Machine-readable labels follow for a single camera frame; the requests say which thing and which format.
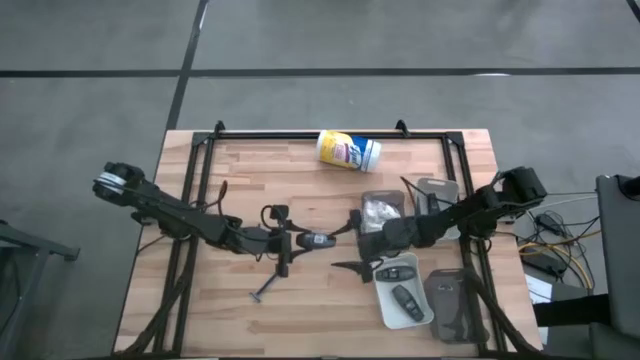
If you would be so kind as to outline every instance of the product label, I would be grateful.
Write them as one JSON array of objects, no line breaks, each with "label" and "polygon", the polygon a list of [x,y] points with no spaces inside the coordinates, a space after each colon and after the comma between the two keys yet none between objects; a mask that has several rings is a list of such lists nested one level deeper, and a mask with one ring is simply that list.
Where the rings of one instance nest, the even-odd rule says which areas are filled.
[{"label": "product label", "polygon": [[327,131],[322,142],[320,160],[352,169],[362,167],[368,140],[336,131]]}]

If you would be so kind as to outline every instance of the wooden table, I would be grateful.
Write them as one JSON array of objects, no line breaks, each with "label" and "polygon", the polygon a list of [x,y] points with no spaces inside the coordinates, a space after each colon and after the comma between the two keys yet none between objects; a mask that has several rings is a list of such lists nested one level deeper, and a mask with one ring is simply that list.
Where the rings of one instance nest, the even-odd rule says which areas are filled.
[{"label": "wooden table", "polygon": [[[476,188],[486,185],[497,170],[489,133],[487,130],[462,131],[473,184]],[[192,131],[169,131],[158,165],[156,183],[178,198],[191,137]],[[376,170],[363,174],[316,161],[314,141],[217,140],[207,201],[217,197],[220,184],[227,180],[229,189],[223,211],[244,219],[244,226],[260,222],[259,211],[263,205],[288,204],[290,217],[296,224],[330,232],[344,225],[350,209],[360,207],[363,191],[405,191],[400,175],[411,181],[420,177],[446,179],[439,141],[381,142],[382,154]],[[461,179],[459,164],[454,165],[457,178]],[[192,194],[197,192],[198,179],[197,173]],[[408,197],[406,209],[410,209]],[[145,229],[141,246],[158,235],[157,228]],[[155,244],[138,256],[115,350],[126,348],[157,310],[170,241]],[[349,232],[339,236],[335,248],[300,257],[290,267],[289,278],[277,280],[264,295],[263,302],[255,304],[248,293],[258,289],[272,274],[274,261],[265,257],[257,263],[252,256],[234,255],[201,242],[182,356],[476,354],[475,346],[447,345],[432,338],[429,326],[387,329],[381,319],[373,283],[362,284],[355,273],[329,266],[332,262],[358,260],[355,243],[355,234]],[[410,251],[419,258],[423,279],[437,268],[462,267],[455,241]],[[489,259],[498,302],[525,338],[541,347],[514,239],[494,237]],[[485,327],[490,330],[486,311],[483,315]],[[172,327],[170,321],[169,342]]]}]

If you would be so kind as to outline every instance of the concrete floor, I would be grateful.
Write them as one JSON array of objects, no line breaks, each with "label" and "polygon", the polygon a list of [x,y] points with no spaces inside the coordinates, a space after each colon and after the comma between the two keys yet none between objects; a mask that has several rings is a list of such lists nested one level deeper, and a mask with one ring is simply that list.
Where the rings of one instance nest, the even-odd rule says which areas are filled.
[{"label": "concrete floor", "polygon": [[[197,4],[0,0],[0,70],[179,69]],[[624,0],[212,0],[193,66],[640,66],[640,24]],[[91,180],[109,160],[153,174],[176,81],[0,78],[0,218],[82,247],[50,261],[20,359],[109,353],[140,229]],[[177,127],[488,128],[502,169],[589,191],[640,173],[638,93],[628,75],[192,79]],[[594,200],[550,209],[597,214]],[[597,292],[600,242],[585,240]]]}]

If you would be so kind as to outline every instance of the white tray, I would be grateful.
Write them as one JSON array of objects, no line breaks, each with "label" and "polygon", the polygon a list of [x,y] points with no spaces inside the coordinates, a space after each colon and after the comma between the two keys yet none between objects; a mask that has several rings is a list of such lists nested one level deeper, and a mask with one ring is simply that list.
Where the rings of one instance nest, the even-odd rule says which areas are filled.
[{"label": "white tray", "polygon": [[[383,282],[375,280],[375,276],[378,271],[400,265],[411,266],[416,269],[416,277],[402,282]],[[380,310],[382,311],[382,320],[389,329],[402,329],[425,325],[433,321],[433,310],[431,310],[431,307],[427,302],[427,296],[422,288],[422,280],[420,279],[420,271],[418,269],[418,257],[413,253],[402,253],[394,258],[384,258],[384,264],[373,272],[373,279],[376,284],[376,291],[378,292],[378,302],[380,303]],[[413,295],[420,306],[420,310],[424,313],[422,321],[416,322],[413,320],[402,309],[396,299],[394,299],[391,290],[396,285],[402,285],[411,292],[411,295]]]}]

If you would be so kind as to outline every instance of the metal stand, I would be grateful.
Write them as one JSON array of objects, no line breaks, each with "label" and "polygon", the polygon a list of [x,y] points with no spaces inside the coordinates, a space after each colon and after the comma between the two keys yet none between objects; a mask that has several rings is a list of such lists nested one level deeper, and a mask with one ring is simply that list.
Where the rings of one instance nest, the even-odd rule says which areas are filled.
[{"label": "metal stand", "polygon": [[40,283],[44,266],[49,255],[62,256],[65,261],[75,261],[78,258],[79,248],[70,248],[56,242],[39,238],[16,230],[6,222],[0,221],[0,242],[8,243],[7,247],[0,247],[0,274],[3,274],[9,267],[14,252],[24,250],[33,254],[34,262],[26,283],[21,286],[22,290],[16,294],[17,303],[15,310],[9,314],[5,321],[6,328],[0,333],[0,359],[10,359],[15,352],[16,342],[24,325],[29,305],[33,301],[34,294]]},{"label": "metal stand", "polygon": [[[474,191],[473,184],[471,183],[471,172],[469,169],[469,163],[467,160],[466,149],[464,146],[464,137],[461,132],[418,132],[411,133],[404,121],[400,120],[396,124],[397,130],[390,130],[388,132],[372,132],[372,131],[351,131],[349,135],[356,135],[370,139],[411,139],[416,140],[439,140],[442,144],[442,150],[444,153],[445,167],[447,171],[447,177],[449,180],[456,180],[455,169],[453,166],[453,158],[451,155],[451,144],[455,145],[460,157],[460,165],[462,171],[462,177],[464,180],[464,186],[467,194],[471,194]],[[224,132],[225,126],[222,122],[218,122],[212,133],[194,133],[191,152],[189,154],[189,162],[187,164],[187,173],[185,176],[185,182],[182,192],[182,201],[188,203],[191,195],[191,187],[193,183],[193,176],[195,173],[195,164],[197,159],[198,149],[201,145],[206,145],[204,164],[202,168],[202,177],[200,179],[200,187],[198,189],[198,204],[203,205],[205,203],[205,195],[207,192],[207,184],[209,183],[209,173],[211,168],[211,162],[213,159],[213,147],[216,140],[254,140],[254,139],[292,139],[292,140],[316,140],[320,131],[299,131],[299,132],[279,132],[279,131],[261,131],[261,132]],[[182,351],[182,342],[184,339],[184,329],[187,321],[187,312],[189,306],[189,296],[191,292],[191,282],[193,279],[193,273],[195,269],[195,259],[199,239],[192,236],[186,243],[188,243],[187,259],[182,270],[182,273],[176,280],[176,273],[178,268],[178,259],[182,248],[182,242],[175,241],[171,248],[171,255],[169,258],[169,266],[167,269],[167,276],[165,281],[165,288],[163,293],[162,305],[154,318],[151,320],[147,328],[140,334],[135,346],[132,346],[124,352],[114,354],[115,358],[127,358],[127,359],[142,359],[142,358],[171,358],[180,357]],[[474,269],[471,259],[470,242],[465,236],[460,237],[460,253],[462,256],[462,263],[465,269]],[[493,285],[493,277],[491,275],[489,259],[487,256],[487,250],[484,243],[478,244],[478,259],[481,267],[481,277],[488,288],[493,299],[496,299],[495,289]],[[166,325],[168,313],[180,298],[180,305],[178,309],[176,331],[173,338],[173,343],[170,350],[165,350],[164,341],[166,334]],[[482,318],[480,314],[480,305],[477,296],[470,296],[470,307],[472,314],[472,325],[475,328],[482,327]],[[499,352],[507,351],[504,333],[500,329],[499,325],[492,319],[492,325],[494,330],[494,337],[496,339],[496,348]],[[151,340],[155,338],[153,348],[151,352],[145,352]],[[487,352],[486,344],[478,345],[479,353],[485,354]]]}]

